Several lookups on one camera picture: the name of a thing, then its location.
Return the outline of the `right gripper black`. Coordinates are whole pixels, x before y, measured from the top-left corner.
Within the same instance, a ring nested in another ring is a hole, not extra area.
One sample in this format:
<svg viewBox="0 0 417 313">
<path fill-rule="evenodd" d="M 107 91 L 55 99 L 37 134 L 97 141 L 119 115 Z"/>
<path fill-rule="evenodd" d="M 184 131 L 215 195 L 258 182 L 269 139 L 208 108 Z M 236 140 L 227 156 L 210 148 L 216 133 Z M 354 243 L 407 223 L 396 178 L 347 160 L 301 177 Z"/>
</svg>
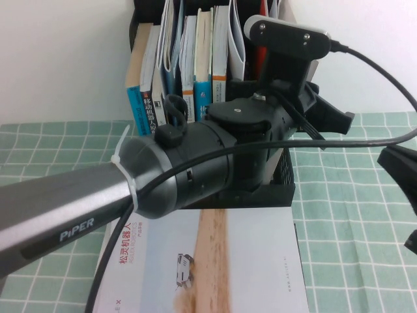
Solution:
<svg viewBox="0 0 417 313">
<path fill-rule="evenodd" d="M 385 147 L 377 162 L 397 183 L 416 214 L 416 151 L 399 145 Z M 417 230 L 404 243 L 411 252 L 417 252 Z"/>
</svg>

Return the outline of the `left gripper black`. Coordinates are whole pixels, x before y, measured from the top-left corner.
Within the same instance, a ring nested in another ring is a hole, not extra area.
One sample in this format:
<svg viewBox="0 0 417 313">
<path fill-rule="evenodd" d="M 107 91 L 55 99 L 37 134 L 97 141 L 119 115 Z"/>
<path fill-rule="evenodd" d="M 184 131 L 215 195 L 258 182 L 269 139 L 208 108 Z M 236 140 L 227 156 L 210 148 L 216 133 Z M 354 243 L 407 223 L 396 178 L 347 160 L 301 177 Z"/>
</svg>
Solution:
<svg viewBox="0 0 417 313">
<path fill-rule="evenodd" d="M 255 81 L 231 80 L 227 83 L 227 131 L 237 140 L 288 140 L 298 130 L 313 140 L 322 140 L 319 132 L 346 135 L 354 114 L 343 113 L 319 95 L 315 99 L 308 121 L 278 84 L 257 89 Z"/>
</svg>

